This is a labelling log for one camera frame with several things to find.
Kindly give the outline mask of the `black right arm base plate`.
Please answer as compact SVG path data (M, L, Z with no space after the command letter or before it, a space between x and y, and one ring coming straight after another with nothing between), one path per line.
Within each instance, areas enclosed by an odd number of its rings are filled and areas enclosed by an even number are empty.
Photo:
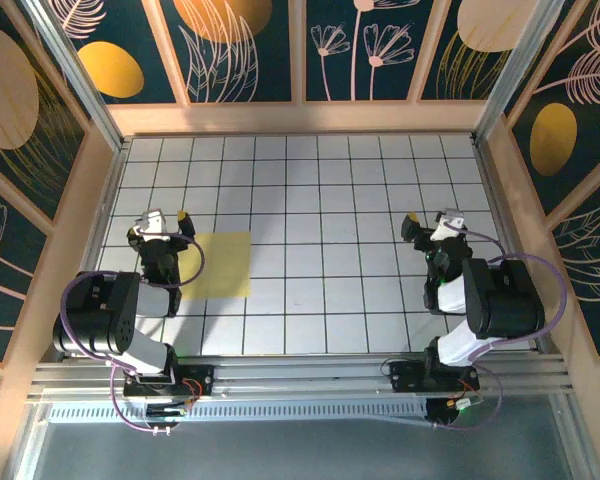
M401 360L389 364L389 380L394 393L456 393L465 387L478 391L480 383L473 367Z

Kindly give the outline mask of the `yellow paper sheet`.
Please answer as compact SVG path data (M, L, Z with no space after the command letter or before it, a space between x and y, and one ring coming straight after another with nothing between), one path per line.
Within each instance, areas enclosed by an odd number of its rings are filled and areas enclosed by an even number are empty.
M181 287L184 300L246 298L250 294L251 234L199 233L205 255L200 276Z

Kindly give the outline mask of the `aluminium side rail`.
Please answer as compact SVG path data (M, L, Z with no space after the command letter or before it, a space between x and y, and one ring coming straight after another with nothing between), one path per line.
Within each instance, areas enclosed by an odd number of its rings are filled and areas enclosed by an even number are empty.
M559 311L561 289L544 265L553 264L555 259L529 175L507 141L481 142L477 150L496 232L507 253L527 256L524 262L545 308L546 322L550 323Z
M126 151L113 149L100 133L85 136L54 219L59 293L76 274L99 264L125 161Z

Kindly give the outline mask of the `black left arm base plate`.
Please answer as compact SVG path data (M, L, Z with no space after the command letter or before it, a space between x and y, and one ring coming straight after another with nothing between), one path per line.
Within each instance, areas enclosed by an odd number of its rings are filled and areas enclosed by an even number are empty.
M179 365L173 371L129 377L125 397L210 396L214 383L211 365Z

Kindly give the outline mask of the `black controller board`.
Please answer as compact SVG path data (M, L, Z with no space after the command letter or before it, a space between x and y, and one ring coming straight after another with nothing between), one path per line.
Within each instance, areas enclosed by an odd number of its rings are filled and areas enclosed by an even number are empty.
M184 402L149 404L145 409L146 418L184 417L189 413L189 408Z
M463 410L479 405L481 402L478 397L430 398L425 403L425 419L435 427L451 426Z

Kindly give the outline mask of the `aluminium corner post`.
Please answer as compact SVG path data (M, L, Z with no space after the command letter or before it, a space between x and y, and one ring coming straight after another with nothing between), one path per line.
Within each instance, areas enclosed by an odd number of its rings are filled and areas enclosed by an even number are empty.
M100 133L115 153L122 150L124 137L110 115L106 104L88 72L82 65L70 39L62 31L47 0L22 0L24 8L39 29L54 58L66 72L79 99L98 127Z
M474 131L474 145L484 143L504 112L516 88L522 82L525 72L541 49L547 35L553 28L565 0L538 0L530 19L512 50Z

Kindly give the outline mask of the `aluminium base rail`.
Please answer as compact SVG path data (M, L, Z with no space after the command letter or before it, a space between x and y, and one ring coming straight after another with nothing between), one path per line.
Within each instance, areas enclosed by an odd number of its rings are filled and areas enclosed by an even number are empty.
M389 357L380 354L203 356L185 365L211 365L208 401L387 398L392 394ZM574 391L559 354L494 350L478 360L480 393L495 397L567 394ZM110 368L82 357L36 367L28 404L104 401Z

